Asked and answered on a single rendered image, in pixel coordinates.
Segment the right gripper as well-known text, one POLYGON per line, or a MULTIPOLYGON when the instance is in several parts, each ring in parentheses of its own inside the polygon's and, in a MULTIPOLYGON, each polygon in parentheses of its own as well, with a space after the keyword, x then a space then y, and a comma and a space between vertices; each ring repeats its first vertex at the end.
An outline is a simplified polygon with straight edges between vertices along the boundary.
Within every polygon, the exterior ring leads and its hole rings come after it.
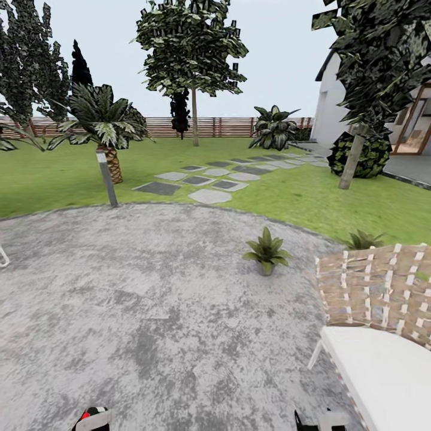
MULTIPOLYGON (((296 420, 296 428, 298 431, 319 431, 318 425, 315 426, 309 426, 309 425, 303 425, 297 410, 295 410, 295 420, 296 420)), ((332 431, 345 431, 345 428, 342 426, 334 426, 332 427, 332 431)))

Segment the insectifuge atomizer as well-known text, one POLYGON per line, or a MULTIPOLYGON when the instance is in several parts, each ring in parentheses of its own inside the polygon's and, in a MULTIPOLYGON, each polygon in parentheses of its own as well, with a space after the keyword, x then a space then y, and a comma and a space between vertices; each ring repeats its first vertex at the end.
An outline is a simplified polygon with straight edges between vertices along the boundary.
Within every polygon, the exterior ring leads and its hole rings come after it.
POLYGON ((107 408, 105 408, 104 406, 102 407, 91 407, 88 408, 87 411, 82 415, 82 417, 80 418, 81 420, 86 418, 86 417, 90 417, 92 415, 96 415, 98 412, 103 412, 106 411, 107 408))

